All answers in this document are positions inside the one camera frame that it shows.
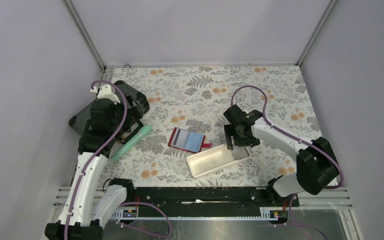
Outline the red card holder wallet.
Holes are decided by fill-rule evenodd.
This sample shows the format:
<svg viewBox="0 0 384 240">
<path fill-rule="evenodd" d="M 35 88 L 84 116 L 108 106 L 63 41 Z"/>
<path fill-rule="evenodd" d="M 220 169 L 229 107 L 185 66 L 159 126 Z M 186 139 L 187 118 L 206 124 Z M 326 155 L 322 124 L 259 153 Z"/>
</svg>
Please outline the red card holder wallet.
<svg viewBox="0 0 384 240">
<path fill-rule="evenodd" d="M 185 142 L 184 148 L 174 147 L 174 146 L 172 146 L 171 142 L 172 142 L 172 139 L 175 135 L 176 129 L 179 129 L 179 128 L 175 127 L 173 129 L 173 132 L 172 132 L 170 139 L 168 141 L 168 146 L 171 148 L 175 148 L 175 149 L 182 150 L 182 151 L 185 151 L 188 153 L 196 154 L 196 153 L 199 153 L 202 149 L 208 149 L 208 148 L 211 148 L 213 146 L 212 143 L 205 143 L 206 136 L 204 134 L 186 130 L 188 132 L 188 135 L 187 135 L 187 140 Z"/>
</svg>

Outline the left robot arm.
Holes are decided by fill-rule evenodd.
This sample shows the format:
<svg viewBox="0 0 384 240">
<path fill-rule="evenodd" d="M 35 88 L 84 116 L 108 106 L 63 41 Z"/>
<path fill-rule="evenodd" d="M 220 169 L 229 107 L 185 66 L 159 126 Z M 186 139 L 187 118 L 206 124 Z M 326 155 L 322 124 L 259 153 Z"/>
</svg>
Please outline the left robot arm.
<svg viewBox="0 0 384 240">
<path fill-rule="evenodd" d="M 49 240 L 101 240 L 104 227 L 122 204 L 135 200 L 129 187 L 110 184 L 104 196 L 94 205 L 100 175 L 110 157 L 111 148 L 125 132 L 138 123 L 150 109 L 141 93 L 101 97 L 93 100 L 68 122 L 81 135 L 75 176 L 67 201 L 56 222 L 48 223 L 44 235 Z"/>
</svg>

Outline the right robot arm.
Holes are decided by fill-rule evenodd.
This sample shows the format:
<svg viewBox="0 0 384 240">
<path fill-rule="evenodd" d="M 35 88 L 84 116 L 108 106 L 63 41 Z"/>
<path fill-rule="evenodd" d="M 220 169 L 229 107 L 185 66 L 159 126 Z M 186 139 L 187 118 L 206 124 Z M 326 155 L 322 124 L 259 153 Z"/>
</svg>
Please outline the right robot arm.
<svg viewBox="0 0 384 240">
<path fill-rule="evenodd" d="M 295 160 L 294 174 L 277 177 L 268 183 L 267 201 L 273 206 L 281 205 L 288 196 L 307 192 L 317 195 L 329 188 L 329 184 L 342 174 L 329 141 L 323 137 L 316 140 L 299 137 L 274 125 L 260 111 L 249 113 L 236 104 L 224 113 L 228 124 L 224 126 L 227 148 L 256 147 L 268 142 Z"/>
</svg>

